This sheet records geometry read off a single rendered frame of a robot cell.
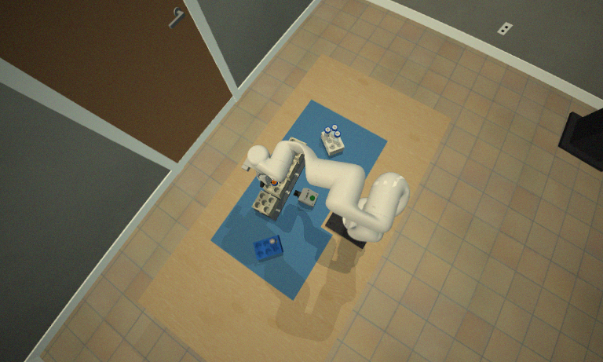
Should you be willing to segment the blue tube rack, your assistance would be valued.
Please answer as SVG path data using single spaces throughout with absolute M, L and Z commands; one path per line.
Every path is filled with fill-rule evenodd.
M 270 238 L 272 238 L 272 237 L 270 237 Z M 277 243 L 274 245 L 269 244 L 270 238 L 260 240 L 260 241 L 253 243 L 257 260 L 267 258 L 274 254 L 279 254 L 279 253 L 283 252 L 282 244 L 280 241 L 280 236 L 273 236 L 273 238 L 277 239 Z M 268 241 L 266 241 L 266 240 L 268 240 Z M 277 252 L 277 251 L 279 251 L 279 252 Z

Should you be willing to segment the beige bucket adapter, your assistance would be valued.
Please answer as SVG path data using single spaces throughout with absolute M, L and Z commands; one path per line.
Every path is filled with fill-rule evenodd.
M 297 141 L 297 142 L 301 142 L 302 144 L 307 145 L 305 142 L 302 142 L 302 141 L 300 141 L 300 140 L 298 140 L 296 138 L 293 138 L 293 137 L 291 137 L 289 141 Z M 303 156 L 304 156 L 303 154 L 296 154 L 295 157 L 294 157 L 294 160 L 297 160 L 298 164 L 300 164 Z
M 268 192 L 268 193 L 272 193 L 272 195 L 278 197 L 278 198 L 282 198 L 285 190 L 287 189 L 287 186 L 289 185 L 289 181 L 288 179 L 285 179 L 283 182 L 278 182 L 277 186 L 273 186 L 271 183 L 269 185 L 265 185 L 263 187 L 263 189 Z M 268 191 L 267 191 L 268 190 Z M 275 194 L 273 194 L 275 193 Z
M 261 190 L 252 207 L 271 217 L 279 202 L 276 197 Z
M 289 169 L 289 172 L 286 177 L 286 179 L 288 179 L 288 181 L 291 181 L 291 178 L 294 176 L 294 173 L 297 168 L 298 168 L 298 161 L 293 160 L 293 163 L 291 164 L 291 168 Z

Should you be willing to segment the cream tube rack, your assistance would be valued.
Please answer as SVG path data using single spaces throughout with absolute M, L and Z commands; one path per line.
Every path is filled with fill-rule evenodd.
M 334 155 L 336 153 L 342 152 L 344 150 L 344 144 L 342 143 L 341 138 L 339 137 L 338 141 L 334 140 L 334 135 L 330 133 L 329 137 L 324 136 L 324 132 L 321 133 L 322 141 L 327 149 L 328 155 Z M 340 148 L 339 148 L 340 147 Z

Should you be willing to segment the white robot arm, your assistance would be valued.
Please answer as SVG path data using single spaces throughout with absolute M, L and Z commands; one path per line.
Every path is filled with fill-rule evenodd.
M 392 228 L 394 218 L 408 204 L 410 188 L 401 175 L 381 174 L 371 186 L 368 197 L 360 198 L 365 182 L 361 166 L 319 159 L 310 147 L 297 141 L 280 141 L 272 156 L 265 146 L 255 145 L 247 153 L 241 168 L 247 172 L 250 168 L 255 169 L 257 177 L 268 175 L 274 181 L 283 182 L 296 154 L 305 155 L 308 183 L 330 189 L 326 206 L 342 217 L 347 233 L 355 240 L 380 241 L 384 232 Z

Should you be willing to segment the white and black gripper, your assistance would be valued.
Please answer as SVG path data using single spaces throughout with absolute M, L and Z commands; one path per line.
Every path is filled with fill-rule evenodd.
M 272 179 L 268 175 L 260 175 L 258 180 L 261 182 L 260 187 L 264 187 L 265 185 L 269 185 L 272 183 Z

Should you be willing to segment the blue bench mat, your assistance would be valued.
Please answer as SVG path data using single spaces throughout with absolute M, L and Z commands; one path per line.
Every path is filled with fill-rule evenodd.
M 328 155 L 321 138 L 325 127 L 336 124 L 345 148 Z M 319 159 L 353 163 L 364 168 L 366 178 L 387 140 L 311 100 L 282 141 L 294 137 L 309 146 Z M 294 300 L 303 283 L 333 236 L 321 228 L 330 210 L 326 199 L 330 189 L 308 183 L 305 166 L 280 215 L 268 218 L 252 207 L 260 187 L 257 176 L 250 183 L 211 241 L 256 273 L 278 291 Z M 314 207 L 298 201 L 295 190 L 309 188 L 318 193 Z M 283 252 L 257 260 L 253 242 L 280 236 Z

